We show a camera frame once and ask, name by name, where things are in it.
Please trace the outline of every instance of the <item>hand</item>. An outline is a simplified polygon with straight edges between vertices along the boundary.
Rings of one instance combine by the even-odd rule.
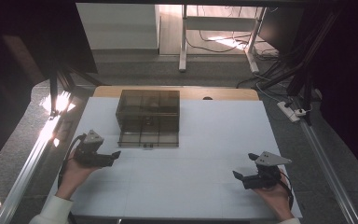
[[[101,169],[101,167],[85,167],[81,165],[73,159],[74,154],[75,152],[72,152],[69,155],[61,185],[56,193],[57,197],[65,200],[70,200],[77,187],[83,184],[92,172]]]
[[[281,181],[287,185],[286,177],[283,174],[281,174],[281,178]],[[254,192],[264,200],[280,221],[285,221],[294,217],[290,211],[287,191],[280,184],[277,184],[270,189],[254,189]]]

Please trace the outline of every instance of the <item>white sleeve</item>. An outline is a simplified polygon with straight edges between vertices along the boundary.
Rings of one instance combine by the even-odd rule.
[[[300,224],[300,220],[296,217],[287,219],[283,222],[280,222],[278,224]]]
[[[73,202],[52,196],[30,224],[67,224]]]

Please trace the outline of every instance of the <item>white tabletop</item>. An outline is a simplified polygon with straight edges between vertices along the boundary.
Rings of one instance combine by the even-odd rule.
[[[264,202],[232,174],[233,170],[256,174],[255,163],[247,156],[250,152],[280,155],[261,101],[181,100],[180,146],[154,149],[118,147],[117,103],[118,98],[89,98],[76,129],[75,136],[93,129],[104,138],[100,154],[121,150],[121,155],[76,191],[75,215],[274,218]],[[296,200],[292,211],[301,217]]]

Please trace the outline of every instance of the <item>wrist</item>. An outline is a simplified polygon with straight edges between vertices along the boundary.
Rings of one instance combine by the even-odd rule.
[[[295,216],[293,216],[292,212],[288,209],[275,209],[274,210],[275,216],[277,217],[277,219],[282,222],[291,218],[294,218]]]
[[[76,191],[76,187],[73,186],[67,186],[67,185],[61,185],[55,196],[65,199],[65,200],[71,200],[72,194]]]

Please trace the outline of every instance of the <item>white wall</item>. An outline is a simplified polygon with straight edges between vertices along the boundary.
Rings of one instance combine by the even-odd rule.
[[[155,5],[76,3],[91,49],[157,49]]]

